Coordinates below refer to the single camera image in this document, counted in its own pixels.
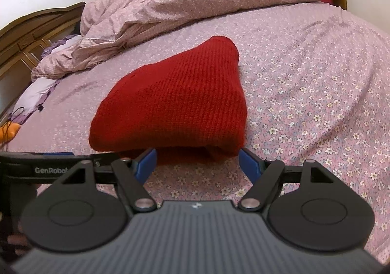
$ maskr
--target black cord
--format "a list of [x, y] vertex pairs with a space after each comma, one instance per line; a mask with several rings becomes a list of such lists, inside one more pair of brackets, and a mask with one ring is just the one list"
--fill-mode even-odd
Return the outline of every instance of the black cord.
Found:
[[[20, 113], [16, 117], [14, 117], [15, 113], [17, 113], [19, 110], [20, 110]], [[24, 107], [17, 108], [11, 114], [10, 119], [7, 122], [7, 124], [1, 128], [1, 130], [3, 132], [3, 140], [1, 141], [1, 147], [0, 147], [0, 151], [1, 152], [7, 152], [8, 151], [7, 134], [8, 134], [9, 127], [11, 126], [12, 122], [23, 113], [24, 110], [25, 110]]]

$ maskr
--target red knitted garment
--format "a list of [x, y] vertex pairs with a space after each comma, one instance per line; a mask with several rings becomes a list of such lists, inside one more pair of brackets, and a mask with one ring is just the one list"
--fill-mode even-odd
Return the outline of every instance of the red knitted garment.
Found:
[[133, 158], [154, 147], [159, 164], [204, 163], [237, 156], [245, 124], [237, 48], [213, 36], [116, 83], [92, 120], [89, 143]]

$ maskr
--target white pillow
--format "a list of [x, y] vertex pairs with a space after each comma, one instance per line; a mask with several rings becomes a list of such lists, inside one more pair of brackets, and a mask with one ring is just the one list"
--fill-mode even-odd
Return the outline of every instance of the white pillow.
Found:
[[56, 51], [61, 51], [62, 49], [67, 49], [68, 47], [72, 46], [73, 44], [77, 43], [81, 39], [81, 35], [76, 35], [75, 37], [69, 39], [66, 41], [64, 45], [60, 45], [56, 47], [54, 50], [52, 50], [52, 53], [55, 53]]
[[38, 78], [19, 97], [12, 113], [14, 113], [20, 107], [24, 108], [23, 112], [18, 110], [15, 113], [15, 116], [20, 114], [20, 117], [24, 117], [32, 113], [38, 106], [39, 100], [50, 90], [51, 87], [53, 87], [56, 81], [57, 79], [50, 79], [47, 77]]

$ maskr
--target metal screw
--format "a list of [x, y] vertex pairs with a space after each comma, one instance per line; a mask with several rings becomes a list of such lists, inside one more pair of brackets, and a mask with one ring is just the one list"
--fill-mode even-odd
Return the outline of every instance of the metal screw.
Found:
[[141, 198], [135, 201], [135, 205], [139, 209], [148, 209], [153, 207], [154, 204], [155, 202], [149, 198]]
[[241, 201], [241, 206], [248, 209], [257, 208], [260, 206], [260, 201], [255, 198], [245, 198], [243, 201]]

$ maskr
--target pink bed sheet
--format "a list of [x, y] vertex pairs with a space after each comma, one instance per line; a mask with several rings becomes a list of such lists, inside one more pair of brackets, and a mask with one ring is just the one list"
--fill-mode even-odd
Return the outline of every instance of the pink bed sheet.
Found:
[[[390, 37], [328, 4], [205, 19], [71, 74], [43, 111], [22, 126], [9, 149], [93, 153], [90, 122], [117, 81], [214, 35], [231, 38], [239, 50], [248, 106], [246, 146], [262, 158], [292, 165], [314, 158], [341, 178], [372, 205], [376, 223], [366, 248], [384, 261], [390, 248]], [[220, 165], [159, 167], [146, 183], [158, 202], [237, 202], [250, 187], [236, 158]], [[293, 188], [286, 185], [284, 192]], [[113, 192], [109, 186], [101, 189]]]

